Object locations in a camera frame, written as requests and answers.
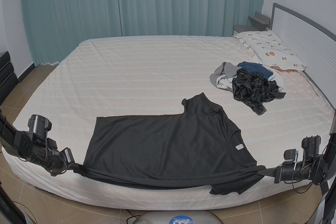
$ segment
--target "floor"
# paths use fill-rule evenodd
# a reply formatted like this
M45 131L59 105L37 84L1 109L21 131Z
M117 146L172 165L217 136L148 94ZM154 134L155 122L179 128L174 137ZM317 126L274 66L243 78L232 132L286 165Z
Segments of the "floor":
M55 65L36 67L14 88L1 105L9 122L14 122L33 92L55 67ZM126 219L131 216L124 209L86 205L38 190L12 172L3 154L0 154L0 181L13 201L30 209L38 224L126 224ZM299 188L300 191L305 189L306 186ZM309 219L320 200L320 188L313 186L304 194L289 190L246 205L211 210L211 212L225 224L290 224L292 222L303 224ZM19 205L19 208L33 218L22 205ZM145 213L145 211L130 211L134 215ZM0 223L6 223L1 214Z

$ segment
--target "pillow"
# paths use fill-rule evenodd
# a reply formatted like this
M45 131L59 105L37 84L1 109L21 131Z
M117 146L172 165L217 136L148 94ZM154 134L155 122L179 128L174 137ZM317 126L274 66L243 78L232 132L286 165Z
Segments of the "pillow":
M306 65L271 30L241 32L234 37L251 49L262 64L282 70L303 71Z

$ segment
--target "headboard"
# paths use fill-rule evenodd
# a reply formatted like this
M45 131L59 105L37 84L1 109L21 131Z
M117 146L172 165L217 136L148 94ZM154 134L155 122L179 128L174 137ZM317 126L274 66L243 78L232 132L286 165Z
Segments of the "headboard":
M336 107L336 35L311 19L273 4L270 29L307 65L304 73Z

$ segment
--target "black satin garment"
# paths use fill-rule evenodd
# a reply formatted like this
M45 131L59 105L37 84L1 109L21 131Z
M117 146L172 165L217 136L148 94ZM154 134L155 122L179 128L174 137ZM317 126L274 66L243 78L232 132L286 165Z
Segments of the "black satin garment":
M241 130L201 93L176 115L97 117L83 165L74 172L133 188L211 185L211 194L239 194L258 182Z
M232 89L233 98L248 105L257 115L267 111L263 102L283 98L286 94L279 92L275 81L268 81L262 74L243 68L237 70L237 77L232 80Z

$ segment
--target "clothing label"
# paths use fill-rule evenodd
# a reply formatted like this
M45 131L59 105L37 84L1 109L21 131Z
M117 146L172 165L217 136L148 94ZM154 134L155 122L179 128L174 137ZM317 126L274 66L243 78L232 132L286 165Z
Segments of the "clothing label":
M170 220L169 224L194 224L194 222L190 217L176 216Z
M70 155L69 155L68 149L65 150L65 155L66 155L66 158L68 159L68 162L70 163L71 159L70 159Z
M238 149L238 150L240 150L242 148L244 148L243 144L240 144L240 145L236 146L236 149Z

